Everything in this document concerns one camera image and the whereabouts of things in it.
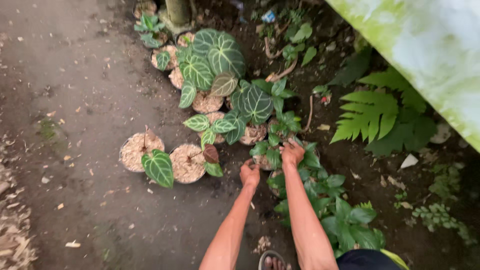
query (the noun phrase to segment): black shorts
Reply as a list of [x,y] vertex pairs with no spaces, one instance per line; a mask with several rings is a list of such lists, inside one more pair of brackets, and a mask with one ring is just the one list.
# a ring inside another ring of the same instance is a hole
[[372,249],[350,250],[336,263],[340,270],[403,270],[387,255]]

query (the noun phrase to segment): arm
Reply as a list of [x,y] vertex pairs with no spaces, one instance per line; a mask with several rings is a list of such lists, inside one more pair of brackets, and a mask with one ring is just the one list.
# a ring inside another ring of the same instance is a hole
[[220,225],[200,264],[200,270],[233,270],[240,250],[243,227],[255,189],[260,181],[259,165],[249,165],[247,160],[240,169],[243,188],[235,200],[232,210]]
[[282,154],[293,240],[302,270],[337,270],[330,241],[308,200],[297,170],[305,150],[289,139]]

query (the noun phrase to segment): foot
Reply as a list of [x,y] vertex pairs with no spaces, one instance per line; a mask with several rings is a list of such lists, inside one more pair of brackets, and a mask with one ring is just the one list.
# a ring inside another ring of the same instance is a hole
[[264,266],[267,270],[291,270],[290,264],[285,265],[277,257],[266,257],[264,260]]

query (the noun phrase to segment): person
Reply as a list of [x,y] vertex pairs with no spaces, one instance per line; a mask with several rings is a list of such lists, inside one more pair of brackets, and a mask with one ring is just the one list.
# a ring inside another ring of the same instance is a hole
[[[293,139],[280,147],[285,174],[290,223],[302,270],[401,270],[389,257],[375,250],[351,250],[335,259],[330,241],[308,200],[297,166],[305,150]],[[250,202],[260,182],[260,166],[247,160],[240,168],[243,188],[230,213],[220,225],[200,264],[200,270],[233,270],[240,250],[243,227]],[[286,270],[281,256],[267,251],[260,258],[259,269]]]

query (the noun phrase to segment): hand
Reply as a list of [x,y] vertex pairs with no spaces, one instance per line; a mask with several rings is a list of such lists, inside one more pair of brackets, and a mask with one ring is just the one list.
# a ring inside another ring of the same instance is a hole
[[280,146],[280,154],[282,154],[283,164],[293,164],[297,167],[303,159],[305,150],[294,139],[290,138],[283,143],[283,146]]
[[252,163],[249,159],[240,167],[240,179],[243,187],[251,186],[255,191],[260,182],[260,165]]

